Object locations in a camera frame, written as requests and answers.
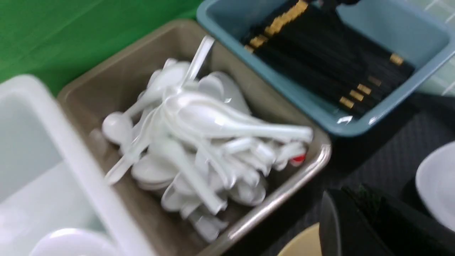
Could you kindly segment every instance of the cutlery bin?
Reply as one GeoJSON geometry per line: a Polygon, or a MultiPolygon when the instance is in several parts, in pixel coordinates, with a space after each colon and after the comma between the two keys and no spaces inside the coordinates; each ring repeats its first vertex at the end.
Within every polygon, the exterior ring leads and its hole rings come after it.
{"type": "MultiPolygon", "coordinates": [[[[101,134],[103,119],[131,106],[146,88],[152,72],[161,69],[167,58],[191,61],[206,34],[194,21],[170,22],[83,74],[59,94],[58,101],[68,119],[104,172],[120,156],[118,147],[109,144],[101,134]]],[[[229,202],[227,210],[218,216],[229,221],[230,226],[212,244],[203,242],[178,214],[165,212],[160,200],[139,189],[127,174],[113,189],[162,256],[221,255],[308,183],[331,155],[327,134],[218,42],[201,75],[212,71],[223,71],[238,83],[256,117],[273,123],[311,126],[314,141],[300,168],[272,171],[268,177],[268,196],[261,205],[250,208],[229,202]]]]}
{"type": "Polygon", "coordinates": [[[352,137],[369,130],[455,53],[455,32],[403,0],[362,0],[338,8],[347,25],[416,67],[414,74],[359,119],[276,72],[240,44],[248,30],[287,0],[205,0],[197,21],[265,81],[328,133],[352,137]]]}

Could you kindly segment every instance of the dark gray table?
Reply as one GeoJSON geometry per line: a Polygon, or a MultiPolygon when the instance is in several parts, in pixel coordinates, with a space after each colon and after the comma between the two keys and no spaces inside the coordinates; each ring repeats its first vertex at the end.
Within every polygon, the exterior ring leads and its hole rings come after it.
{"type": "Polygon", "coordinates": [[[455,140],[455,99],[413,95],[366,134],[334,142],[328,166],[226,255],[275,256],[318,222],[327,188],[366,183],[427,213],[415,191],[420,162],[455,140]]]}

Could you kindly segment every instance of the white tile wall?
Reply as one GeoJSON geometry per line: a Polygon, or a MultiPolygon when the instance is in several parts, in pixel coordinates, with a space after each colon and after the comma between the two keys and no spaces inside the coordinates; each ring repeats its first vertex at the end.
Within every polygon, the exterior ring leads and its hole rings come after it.
{"type": "MultiPolygon", "coordinates": [[[[422,8],[455,30],[455,0],[405,1],[422,8]]],[[[419,91],[455,97],[455,58],[440,68],[419,91]]]]}

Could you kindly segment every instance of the green tablecloth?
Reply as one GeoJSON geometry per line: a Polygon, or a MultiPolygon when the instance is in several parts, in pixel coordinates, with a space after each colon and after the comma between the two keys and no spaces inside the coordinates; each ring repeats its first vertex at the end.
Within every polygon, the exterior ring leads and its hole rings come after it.
{"type": "Polygon", "coordinates": [[[30,73],[54,95],[164,23],[193,18],[202,0],[1,0],[0,82],[30,73]]]}

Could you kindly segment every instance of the white plastic spoon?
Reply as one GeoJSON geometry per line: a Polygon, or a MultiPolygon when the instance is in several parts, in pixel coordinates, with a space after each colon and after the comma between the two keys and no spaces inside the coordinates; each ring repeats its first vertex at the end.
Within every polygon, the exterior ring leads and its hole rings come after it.
{"type": "Polygon", "coordinates": [[[153,105],[151,105],[151,106],[147,107],[146,109],[144,109],[144,111],[142,112],[141,118],[139,119],[137,124],[135,124],[134,127],[133,127],[133,139],[136,138],[139,135],[139,132],[141,131],[141,128],[142,128],[142,126],[144,124],[144,120],[147,117],[147,115],[150,114],[151,112],[154,112],[155,109],[156,108],[153,105]]]}
{"type": "Polygon", "coordinates": [[[171,184],[161,197],[161,207],[168,212],[178,212],[187,201],[188,198],[179,194],[171,184]]]}
{"type": "Polygon", "coordinates": [[[224,99],[223,102],[244,114],[251,115],[251,110],[245,101],[240,88],[234,80],[224,72],[212,72],[208,77],[214,77],[223,85],[224,99]]]}
{"type": "Polygon", "coordinates": [[[138,96],[137,96],[137,100],[139,100],[143,95],[144,95],[145,91],[142,91],[138,96]]]}
{"type": "Polygon", "coordinates": [[[289,160],[306,154],[307,150],[301,142],[291,142],[282,146],[278,146],[275,142],[269,142],[268,145],[276,148],[277,158],[273,164],[273,168],[280,171],[286,167],[289,160]]]}
{"type": "MultiPolygon", "coordinates": [[[[235,178],[236,180],[242,179],[246,183],[254,187],[260,181],[259,174],[250,165],[242,163],[240,160],[230,155],[234,153],[239,154],[244,153],[240,152],[248,149],[248,147],[243,147],[243,145],[241,145],[244,142],[248,142],[248,140],[239,139],[238,142],[236,141],[228,142],[225,144],[221,144],[221,146],[215,146],[218,145],[215,144],[213,145],[212,150],[223,152],[222,158],[224,160],[224,167],[225,169],[228,169],[236,177],[235,178]]],[[[220,192],[222,191],[222,189],[224,189],[223,183],[217,172],[215,172],[214,170],[208,171],[208,163],[210,162],[211,160],[205,158],[201,151],[197,152],[195,166],[199,171],[201,171],[202,175],[208,175],[207,182],[210,188],[215,192],[220,192]]],[[[188,185],[186,180],[183,179],[182,176],[180,175],[177,175],[177,177],[174,179],[174,187],[179,193],[182,193],[184,195],[195,195],[195,191],[192,189],[190,185],[188,185]]]]}
{"type": "Polygon", "coordinates": [[[121,112],[109,114],[101,125],[101,131],[106,139],[120,146],[121,152],[125,152],[125,147],[133,141],[133,123],[121,112]]]}
{"type": "Polygon", "coordinates": [[[224,101],[223,84],[214,77],[203,77],[198,83],[198,92],[210,95],[214,99],[224,101]]]}
{"type": "Polygon", "coordinates": [[[153,131],[150,129],[150,126],[153,124],[154,114],[154,112],[151,112],[147,115],[139,135],[134,139],[120,160],[109,170],[109,172],[107,172],[105,180],[108,184],[112,185],[118,182],[128,169],[139,161],[141,153],[151,142],[151,133],[153,131]]]}
{"type": "Polygon", "coordinates": [[[203,177],[195,170],[185,149],[179,142],[171,138],[162,140],[159,152],[162,157],[175,164],[212,214],[216,215],[219,211],[226,209],[227,202],[222,201],[204,182],[203,177]]]}
{"type": "Polygon", "coordinates": [[[188,216],[188,221],[207,243],[215,241],[221,232],[210,219],[197,210],[188,216]]]}
{"type": "Polygon", "coordinates": [[[276,160],[276,153],[262,140],[253,137],[234,139],[220,145],[223,154],[235,154],[241,151],[250,151],[266,165],[272,165],[276,160]]]}
{"type": "Polygon", "coordinates": [[[167,67],[170,67],[174,64],[176,64],[178,62],[177,59],[174,59],[174,58],[168,58],[165,62],[164,62],[164,65],[163,65],[163,68],[167,68],[167,67]]]}
{"type": "Polygon", "coordinates": [[[148,153],[131,169],[133,178],[141,183],[162,184],[172,182],[178,174],[178,169],[168,160],[148,153]]]}
{"type": "Polygon", "coordinates": [[[220,155],[225,159],[228,164],[227,168],[231,169],[237,178],[244,180],[251,186],[256,186],[260,180],[259,174],[251,166],[242,163],[237,158],[233,157],[235,154],[243,154],[255,148],[258,143],[256,138],[238,138],[227,142],[213,142],[214,150],[219,151],[220,155]]]}
{"type": "MultiPolygon", "coordinates": [[[[196,154],[188,153],[187,155],[191,163],[193,164],[194,168],[199,172],[204,182],[208,184],[210,189],[212,189],[215,192],[219,192],[223,188],[222,182],[219,180],[219,177],[217,177],[218,180],[214,180],[213,175],[210,175],[209,163],[207,159],[200,153],[200,151],[196,152],[196,154]]],[[[187,182],[183,175],[178,174],[175,177],[173,184],[175,190],[181,194],[184,195],[196,194],[195,190],[187,182]]]]}
{"type": "Polygon", "coordinates": [[[188,216],[201,205],[202,202],[198,198],[188,197],[187,202],[180,209],[180,216],[182,217],[182,219],[186,220],[188,216]]]}
{"type": "Polygon", "coordinates": [[[271,165],[267,165],[267,163],[264,163],[261,161],[259,158],[253,155],[251,151],[245,151],[245,152],[240,152],[237,154],[234,154],[234,157],[239,159],[240,161],[251,165],[254,170],[259,170],[261,173],[267,177],[268,174],[270,173],[271,165]]]}
{"type": "Polygon", "coordinates": [[[249,116],[198,92],[177,94],[168,98],[163,105],[166,119],[200,138],[281,136],[306,143],[313,140],[313,130],[309,127],[242,122],[236,117],[248,119],[249,116]]]}
{"type": "Polygon", "coordinates": [[[191,136],[189,134],[184,133],[178,127],[170,124],[165,117],[162,115],[163,121],[167,127],[167,130],[176,138],[184,141],[185,143],[192,145],[194,148],[198,150],[205,158],[207,158],[210,164],[213,166],[214,170],[220,176],[224,188],[231,189],[236,181],[235,174],[227,167],[228,164],[222,159],[219,152],[214,150],[214,148],[210,145],[210,143],[198,137],[191,136]]]}
{"type": "Polygon", "coordinates": [[[188,72],[189,67],[188,62],[182,61],[163,69],[146,89],[144,95],[125,111],[125,115],[133,117],[148,105],[160,100],[164,90],[169,86],[178,84],[188,72]]]}
{"type": "Polygon", "coordinates": [[[244,182],[238,182],[235,187],[229,191],[229,197],[235,202],[247,205],[257,206],[261,204],[266,196],[265,187],[259,183],[256,187],[251,187],[244,182]]]}
{"type": "Polygon", "coordinates": [[[168,97],[172,95],[180,93],[182,91],[182,86],[186,81],[196,79],[196,76],[201,70],[201,67],[204,64],[205,59],[207,58],[207,55],[209,54],[210,50],[212,49],[214,42],[215,39],[213,39],[210,36],[205,36],[202,39],[201,44],[199,45],[196,54],[194,55],[193,60],[191,61],[190,67],[188,68],[188,72],[186,72],[183,79],[176,86],[166,88],[162,95],[162,101],[165,101],[168,97]]]}
{"type": "Polygon", "coordinates": [[[158,77],[158,75],[161,73],[161,69],[157,69],[155,70],[152,75],[150,76],[150,79],[148,80],[148,83],[147,83],[147,88],[149,88],[153,82],[155,81],[155,79],[158,77]]]}

